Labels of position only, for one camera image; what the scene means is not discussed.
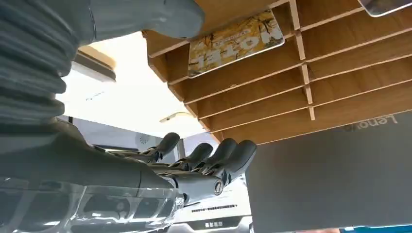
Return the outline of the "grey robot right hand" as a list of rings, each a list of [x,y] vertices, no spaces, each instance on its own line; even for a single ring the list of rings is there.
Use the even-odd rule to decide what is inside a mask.
[[[164,233],[182,208],[220,195],[257,145],[202,143],[162,164],[179,135],[110,152],[60,116],[63,78],[81,46],[150,30],[187,39],[205,20],[193,0],[3,0],[0,3],[0,230]]]

